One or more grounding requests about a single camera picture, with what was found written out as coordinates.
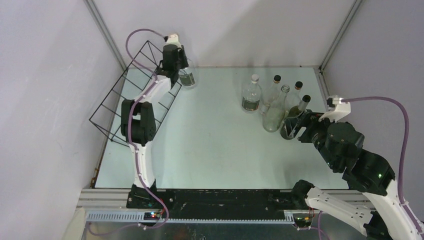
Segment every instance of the gray metal floor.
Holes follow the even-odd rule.
[[[106,233],[127,223],[122,222],[94,222],[92,231]],[[338,219],[323,215],[321,227],[331,240],[365,240],[366,237],[358,231],[339,221]],[[90,233],[84,234],[83,240],[99,239]],[[187,224],[168,223],[158,229],[143,230],[139,227],[130,227],[113,235],[108,235],[103,240],[319,240],[318,231],[301,230],[289,224]]]

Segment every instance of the white bottle cap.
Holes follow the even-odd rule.
[[[259,75],[258,74],[253,74],[252,75],[252,83],[256,84],[259,81]]]

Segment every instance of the black bottle cap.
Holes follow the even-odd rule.
[[[304,86],[304,84],[301,81],[297,81],[294,87],[299,90]]]
[[[280,75],[275,75],[274,76],[274,82],[280,82],[281,81],[281,76]]]
[[[311,96],[309,95],[303,96],[302,101],[304,101],[305,103],[309,103],[311,101]]]

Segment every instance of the cable clip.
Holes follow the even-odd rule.
[[[404,203],[399,203],[399,205],[402,206],[402,207],[403,206],[409,206],[409,202],[408,201],[405,201]]]

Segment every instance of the metal frame edge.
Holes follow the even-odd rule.
[[[338,30],[337,34],[335,35],[335,38],[333,42],[331,43],[330,48],[328,49],[327,53],[324,56],[324,59],[322,60],[322,63],[320,65],[320,69],[323,72],[327,65],[329,64],[337,46],[339,45],[340,41],[342,40],[343,36],[345,35],[346,31],[348,30],[349,26],[352,23],[352,20],[358,13],[359,8],[361,7],[362,3],[364,3],[365,0],[355,0],[352,4],[352,7],[350,7],[350,10],[344,19],[343,23],[340,26],[340,29]]]
[[[90,12],[92,18],[95,21],[95,24],[97,25],[100,33],[103,35],[104,40],[106,41],[109,49],[112,51],[113,56],[119,63],[122,70],[125,70],[127,68],[124,58],[122,57],[117,44],[115,43],[111,32],[109,31],[108,27],[106,26],[105,21],[102,18],[102,15],[99,12],[99,9],[96,6],[96,3],[94,0],[84,0],[85,5],[87,6],[88,11]]]

